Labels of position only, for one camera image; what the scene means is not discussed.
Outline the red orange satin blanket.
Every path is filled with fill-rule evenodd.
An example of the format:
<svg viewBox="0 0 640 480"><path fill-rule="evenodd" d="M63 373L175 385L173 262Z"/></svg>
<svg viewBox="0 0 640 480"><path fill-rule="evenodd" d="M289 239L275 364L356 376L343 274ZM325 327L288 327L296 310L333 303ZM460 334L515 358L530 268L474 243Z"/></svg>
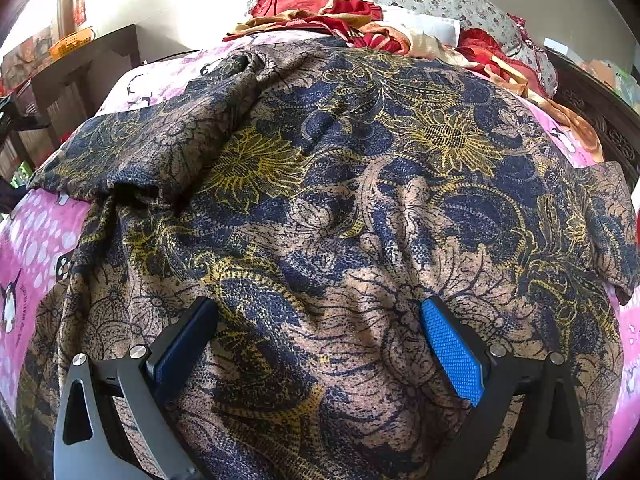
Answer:
<svg viewBox="0 0 640 480"><path fill-rule="evenodd" d="M261 32L294 29L331 35L349 47L439 60L472 70L545 112L593 160L604 159L601 141L592 125L568 107L554 102L542 88L537 73L506 56L484 30L460 28L458 45L450 48L434 36L385 24L381 7L371 1L257 0L250 18L237 24L224 39L233 41Z"/></svg>

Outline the white folded cloth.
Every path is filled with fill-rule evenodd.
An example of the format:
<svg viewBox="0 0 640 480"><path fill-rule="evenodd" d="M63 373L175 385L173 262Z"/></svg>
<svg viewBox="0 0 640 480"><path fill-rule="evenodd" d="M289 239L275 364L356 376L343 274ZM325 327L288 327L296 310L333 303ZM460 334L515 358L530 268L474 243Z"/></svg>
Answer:
<svg viewBox="0 0 640 480"><path fill-rule="evenodd" d="M460 21L411 11L400 6L381 6L383 22L393 28L436 37L447 47L455 48L460 37Z"/></svg>

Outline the dark carved wooden headboard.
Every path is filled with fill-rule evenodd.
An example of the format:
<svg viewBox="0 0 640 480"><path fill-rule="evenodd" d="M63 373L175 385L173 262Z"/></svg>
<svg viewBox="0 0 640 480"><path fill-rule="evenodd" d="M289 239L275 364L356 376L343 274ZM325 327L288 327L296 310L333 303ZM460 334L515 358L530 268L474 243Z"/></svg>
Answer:
<svg viewBox="0 0 640 480"><path fill-rule="evenodd" d="M622 166L628 188L639 180L639 115L613 90L589 75L565 55L549 48L548 58L558 74L555 102L574 110L596 130L606 160Z"/></svg>

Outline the dark wooden side table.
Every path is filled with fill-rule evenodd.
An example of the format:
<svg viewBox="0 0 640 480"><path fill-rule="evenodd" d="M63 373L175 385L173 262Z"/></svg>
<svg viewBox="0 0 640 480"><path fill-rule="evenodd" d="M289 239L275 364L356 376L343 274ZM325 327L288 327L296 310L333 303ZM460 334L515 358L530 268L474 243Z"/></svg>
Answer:
<svg viewBox="0 0 640 480"><path fill-rule="evenodd" d="M99 36L30 77L1 105L1 160L35 168L94 116L119 78L141 65L138 26Z"/></svg>

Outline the orange basket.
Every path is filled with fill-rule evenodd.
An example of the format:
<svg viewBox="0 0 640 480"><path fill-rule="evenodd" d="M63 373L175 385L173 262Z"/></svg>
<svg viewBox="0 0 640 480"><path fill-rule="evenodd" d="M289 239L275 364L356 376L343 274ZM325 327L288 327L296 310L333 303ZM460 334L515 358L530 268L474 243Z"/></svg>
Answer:
<svg viewBox="0 0 640 480"><path fill-rule="evenodd" d="M56 61L64 58L64 56L70 54L70 52L74 52L86 44L90 44L94 38L96 38L96 32L91 27L79 29L58 40L58 42L50 47L49 53L51 58Z"/></svg>

